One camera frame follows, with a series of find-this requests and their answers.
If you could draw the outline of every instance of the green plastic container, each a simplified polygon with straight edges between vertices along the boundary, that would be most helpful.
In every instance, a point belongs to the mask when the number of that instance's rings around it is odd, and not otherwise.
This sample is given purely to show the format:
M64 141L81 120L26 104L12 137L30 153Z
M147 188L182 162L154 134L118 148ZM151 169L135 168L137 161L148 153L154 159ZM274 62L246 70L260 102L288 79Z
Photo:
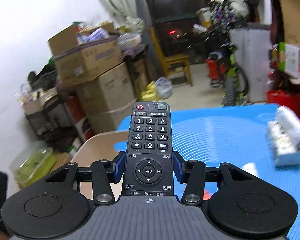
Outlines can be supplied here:
M26 187L47 175L56 161L52 148L46 147L43 142L36 142L17 156L10 169L16 182Z

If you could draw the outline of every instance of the remote control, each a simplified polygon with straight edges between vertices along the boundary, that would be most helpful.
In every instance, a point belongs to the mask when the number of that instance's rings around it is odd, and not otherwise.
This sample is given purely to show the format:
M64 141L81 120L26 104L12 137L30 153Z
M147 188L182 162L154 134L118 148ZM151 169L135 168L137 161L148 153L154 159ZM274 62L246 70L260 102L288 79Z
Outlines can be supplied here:
M170 106L137 102L131 115L122 195L173 195Z

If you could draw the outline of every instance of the metal screw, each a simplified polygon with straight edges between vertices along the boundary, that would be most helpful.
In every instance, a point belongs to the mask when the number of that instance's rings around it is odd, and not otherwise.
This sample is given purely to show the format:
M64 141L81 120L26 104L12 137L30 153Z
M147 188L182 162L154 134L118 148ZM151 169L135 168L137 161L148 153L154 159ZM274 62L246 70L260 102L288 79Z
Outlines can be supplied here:
M189 194L185 196L185 201L190 202L190 203L195 203L200 200L200 197L196 194Z
M105 203L105 202L109 202L112 199L112 197L109 194L100 194L100 195L97 196L96 199L99 202Z

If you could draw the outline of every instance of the blue tabletop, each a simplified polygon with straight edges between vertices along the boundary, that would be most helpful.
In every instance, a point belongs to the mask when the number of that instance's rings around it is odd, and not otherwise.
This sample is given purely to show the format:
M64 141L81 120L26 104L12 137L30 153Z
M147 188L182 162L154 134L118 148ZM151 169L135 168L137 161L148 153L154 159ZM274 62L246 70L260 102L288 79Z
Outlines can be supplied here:
M242 167L256 164L259 177L291 194L298 203L298 217L288 238L300 240L300 165L277 168L266 136L266 124L275 119L277 104L218 107L171 112L172 145L185 160L196 159L207 166L219 167L230 162ZM118 130L128 130L130 116ZM118 151L126 150L127 142L116 144ZM174 193L181 199L185 184L174 178ZM211 194L216 183L206 183Z

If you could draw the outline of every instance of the power button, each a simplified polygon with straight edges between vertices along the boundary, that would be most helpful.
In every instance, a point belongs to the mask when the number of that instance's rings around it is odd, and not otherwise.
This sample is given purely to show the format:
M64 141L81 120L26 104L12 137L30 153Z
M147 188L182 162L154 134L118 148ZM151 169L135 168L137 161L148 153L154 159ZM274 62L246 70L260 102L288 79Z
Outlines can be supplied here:
M141 104L140 104L140 105L137 105L137 109L138 109L138 110L142 110L143 108L144 108L143 105L141 105Z

